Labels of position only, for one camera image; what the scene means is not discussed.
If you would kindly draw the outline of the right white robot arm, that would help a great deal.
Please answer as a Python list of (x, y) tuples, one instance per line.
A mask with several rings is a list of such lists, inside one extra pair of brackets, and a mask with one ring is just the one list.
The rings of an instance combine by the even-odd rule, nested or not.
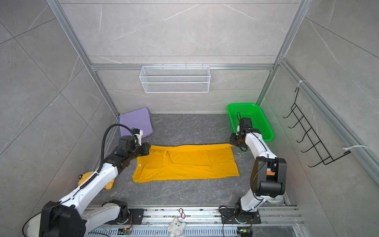
[(253, 127), (250, 118), (239, 119), (230, 143), (242, 151), (251, 151), (254, 158), (250, 190), (235, 204), (236, 221), (246, 223), (248, 218), (256, 216), (258, 208), (266, 201), (285, 193), (287, 163), (268, 148), (261, 132)]

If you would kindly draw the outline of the green plastic basket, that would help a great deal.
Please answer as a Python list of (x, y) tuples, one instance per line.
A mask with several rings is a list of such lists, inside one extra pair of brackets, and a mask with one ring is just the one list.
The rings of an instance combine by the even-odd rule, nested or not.
[(254, 103), (233, 103), (227, 106), (227, 112), (234, 133), (239, 126), (240, 118), (250, 118), (252, 126), (261, 132), (265, 142), (274, 139), (274, 133), (260, 106)]

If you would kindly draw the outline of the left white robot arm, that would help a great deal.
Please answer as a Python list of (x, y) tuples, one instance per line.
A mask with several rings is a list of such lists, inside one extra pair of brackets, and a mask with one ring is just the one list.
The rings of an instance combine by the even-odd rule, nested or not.
[(42, 208), (38, 236), (83, 237), (98, 226), (125, 214), (126, 204), (121, 202), (111, 202), (94, 214), (85, 214), (85, 209), (133, 159), (148, 156), (151, 147), (136, 135), (121, 137), (118, 146), (103, 160), (100, 171), (90, 175), (59, 202), (50, 201)]

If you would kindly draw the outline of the yellow t-shirt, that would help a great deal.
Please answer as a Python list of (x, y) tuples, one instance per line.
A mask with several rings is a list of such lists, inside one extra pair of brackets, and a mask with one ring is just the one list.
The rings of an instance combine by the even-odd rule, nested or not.
[(137, 159), (135, 183), (238, 177), (232, 145), (152, 146)]

